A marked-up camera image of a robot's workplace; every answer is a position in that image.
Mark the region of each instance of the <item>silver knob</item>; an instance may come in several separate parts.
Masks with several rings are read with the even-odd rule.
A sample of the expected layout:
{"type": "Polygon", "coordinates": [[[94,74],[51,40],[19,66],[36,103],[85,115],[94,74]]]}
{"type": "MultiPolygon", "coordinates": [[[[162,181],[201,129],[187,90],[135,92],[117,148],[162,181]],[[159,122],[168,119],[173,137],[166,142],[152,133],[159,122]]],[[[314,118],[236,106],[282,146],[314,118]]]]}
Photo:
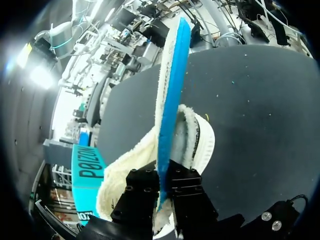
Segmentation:
{"type": "Polygon", "coordinates": [[[272,224],[272,230],[273,231],[279,231],[282,227],[282,223],[281,221],[274,221],[274,223],[272,224]]]}
{"type": "Polygon", "coordinates": [[[261,219],[263,221],[269,221],[272,218],[272,214],[268,211],[265,211],[264,213],[262,213],[261,215],[261,219]]]}

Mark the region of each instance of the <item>dark gray table surface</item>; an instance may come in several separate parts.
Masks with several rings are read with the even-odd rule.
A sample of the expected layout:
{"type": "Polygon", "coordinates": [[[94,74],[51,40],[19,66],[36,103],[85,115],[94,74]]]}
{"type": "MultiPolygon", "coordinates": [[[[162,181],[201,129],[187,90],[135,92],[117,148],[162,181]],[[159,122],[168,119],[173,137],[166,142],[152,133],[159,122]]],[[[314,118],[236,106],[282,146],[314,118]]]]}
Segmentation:
{"type": "MultiPolygon", "coordinates": [[[[107,164],[154,125],[159,69],[111,91],[98,138],[107,164]]],[[[251,221],[276,201],[311,195],[320,171],[320,74],[313,59],[262,45],[197,52],[188,59],[181,103],[208,114],[215,132],[202,184],[219,219],[242,213],[251,221]]]]}

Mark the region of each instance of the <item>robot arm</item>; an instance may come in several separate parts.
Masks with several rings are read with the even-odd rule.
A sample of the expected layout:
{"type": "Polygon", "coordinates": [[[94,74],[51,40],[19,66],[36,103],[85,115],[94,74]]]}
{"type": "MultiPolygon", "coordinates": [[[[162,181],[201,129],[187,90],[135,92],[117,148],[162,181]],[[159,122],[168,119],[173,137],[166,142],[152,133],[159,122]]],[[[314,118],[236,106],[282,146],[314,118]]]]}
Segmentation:
{"type": "MultiPolygon", "coordinates": [[[[66,240],[152,240],[159,177],[152,162],[126,177],[125,192],[112,214],[112,222],[91,216],[80,233],[64,233],[66,240]]],[[[179,239],[215,240],[284,240],[300,215],[293,208],[296,198],[278,201],[255,220],[243,225],[241,214],[218,220],[218,213],[201,185],[195,169],[170,161],[167,172],[167,195],[171,199],[176,236],[179,239]]]]}

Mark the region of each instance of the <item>gray wall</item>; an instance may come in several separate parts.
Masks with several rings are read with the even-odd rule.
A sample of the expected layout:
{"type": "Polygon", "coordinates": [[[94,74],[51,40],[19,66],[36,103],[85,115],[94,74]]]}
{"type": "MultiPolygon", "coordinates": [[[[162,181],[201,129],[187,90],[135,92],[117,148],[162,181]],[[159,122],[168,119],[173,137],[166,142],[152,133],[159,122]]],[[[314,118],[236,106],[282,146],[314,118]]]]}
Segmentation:
{"type": "Polygon", "coordinates": [[[1,143],[11,176],[24,202],[43,161],[42,142],[49,137],[58,88],[48,91],[15,71],[0,86],[1,143]]]}

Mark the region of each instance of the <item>teal sign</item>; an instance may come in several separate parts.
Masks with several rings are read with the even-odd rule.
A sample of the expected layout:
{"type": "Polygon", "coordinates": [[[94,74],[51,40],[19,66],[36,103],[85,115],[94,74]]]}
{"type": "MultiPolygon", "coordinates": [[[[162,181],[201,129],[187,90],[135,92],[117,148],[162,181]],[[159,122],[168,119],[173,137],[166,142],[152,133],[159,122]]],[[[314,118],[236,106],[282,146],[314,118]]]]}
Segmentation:
{"type": "Polygon", "coordinates": [[[97,148],[73,145],[72,194],[78,217],[83,225],[87,224],[89,215],[99,216],[96,201],[106,167],[97,148]]]}

